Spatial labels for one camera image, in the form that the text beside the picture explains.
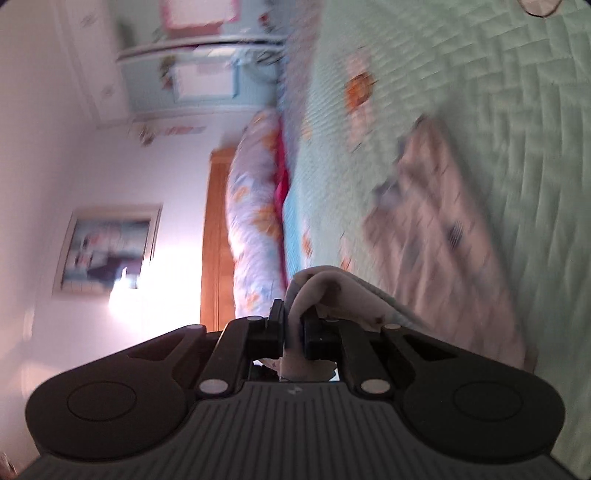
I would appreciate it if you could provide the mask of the white patterned baby garment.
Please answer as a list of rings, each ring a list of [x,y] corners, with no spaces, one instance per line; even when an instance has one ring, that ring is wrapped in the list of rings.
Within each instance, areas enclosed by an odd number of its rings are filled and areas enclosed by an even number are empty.
[[[287,343],[264,365],[280,379],[328,381],[335,362],[304,356],[301,318],[311,307],[377,332],[397,324],[531,372],[507,275],[488,224],[465,186],[443,124],[420,118],[405,138],[396,175],[374,190],[363,220],[378,285],[349,270],[315,266],[287,288]]]

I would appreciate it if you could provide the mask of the wooden headboard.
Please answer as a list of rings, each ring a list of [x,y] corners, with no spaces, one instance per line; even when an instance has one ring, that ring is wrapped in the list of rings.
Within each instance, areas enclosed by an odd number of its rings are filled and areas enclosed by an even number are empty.
[[[233,273],[235,261],[228,243],[225,195],[235,147],[211,152],[204,217],[200,324],[208,332],[221,331],[235,318],[233,302]]]

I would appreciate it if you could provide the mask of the floral long pillow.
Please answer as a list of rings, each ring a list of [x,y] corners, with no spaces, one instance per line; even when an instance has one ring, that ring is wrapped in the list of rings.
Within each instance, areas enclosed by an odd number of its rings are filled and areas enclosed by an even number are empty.
[[[284,296],[283,226],[276,212],[280,117],[263,109],[243,131],[225,193],[235,316],[263,316]]]

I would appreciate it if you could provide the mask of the magenta bed sheet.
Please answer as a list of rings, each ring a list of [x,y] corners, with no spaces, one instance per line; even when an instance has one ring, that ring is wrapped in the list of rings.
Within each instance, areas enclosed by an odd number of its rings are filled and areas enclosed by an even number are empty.
[[[281,275],[283,276],[283,287],[287,288],[290,278],[287,274],[287,257],[286,257],[286,246],[284,246],[284,240],[286,240],[286,233],[284,230],[284,218],[283,218],[283,205],[286,202],[288,191],[290,191],[290,174],[287,169],[287,154],[286,146],[283,141],[283,126],[277,129],[276,133],[276,154],[274,154],[274,161],[276,161],[276,174],[274,174],[274,193],[273,193],[273,206],[276,211],[276,218],[280,224],[280,268]]]

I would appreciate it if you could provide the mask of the electric fan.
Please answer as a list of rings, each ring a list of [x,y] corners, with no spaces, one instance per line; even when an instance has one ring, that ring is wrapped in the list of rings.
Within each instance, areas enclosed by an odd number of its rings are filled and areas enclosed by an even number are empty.
[[[240,65],[253,81],[276,86],[280,83],[280,64],[283,61],[283,54],[283,46],[250,46],[242,53]]]

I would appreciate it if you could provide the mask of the pale blue sliding wardrobe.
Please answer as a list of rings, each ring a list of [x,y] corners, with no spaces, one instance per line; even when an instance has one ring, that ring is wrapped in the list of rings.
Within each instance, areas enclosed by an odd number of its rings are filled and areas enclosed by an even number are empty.
[[[240,65],[246,48],[284,47],[275,1],[110,1],[120,72],[137,117],[273,106],[277,85]]]

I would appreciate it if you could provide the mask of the mint green bee quilt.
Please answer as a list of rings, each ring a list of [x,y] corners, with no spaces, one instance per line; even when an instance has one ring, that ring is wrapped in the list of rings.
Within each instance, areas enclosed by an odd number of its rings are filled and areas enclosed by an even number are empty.
[[[379,283],[363,238],[414,123],[440,119],[491,228],[536,371],[562,396],[555,457],[590,475],[590,6],[325,1],[284,204],[287,270]]]

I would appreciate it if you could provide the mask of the white upper cabinet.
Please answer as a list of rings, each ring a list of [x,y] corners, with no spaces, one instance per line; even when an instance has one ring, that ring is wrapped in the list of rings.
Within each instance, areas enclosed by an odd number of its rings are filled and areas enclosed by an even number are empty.
[[[104,1],[56,1],[54,12],[83,108],[99,128],[128,123],[131,113],[111,18]]]

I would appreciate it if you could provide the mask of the framed wall picture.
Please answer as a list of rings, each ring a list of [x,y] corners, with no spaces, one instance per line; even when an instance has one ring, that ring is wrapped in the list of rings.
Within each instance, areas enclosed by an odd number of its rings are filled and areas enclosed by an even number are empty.
[[[108,297],[137,286],[154,253],[160,204],[81,207],[72,212],[53,281],[55,295]]]

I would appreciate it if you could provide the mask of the hanging wall ornament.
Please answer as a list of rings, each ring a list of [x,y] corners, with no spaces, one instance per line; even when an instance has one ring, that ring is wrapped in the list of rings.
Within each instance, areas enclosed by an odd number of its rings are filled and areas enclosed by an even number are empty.
[[[140,145],[147,147],[160,137],[199,135],[205,130],[205,127],[188,125],[156,126],[142,123],[135,125],[134,130]]]

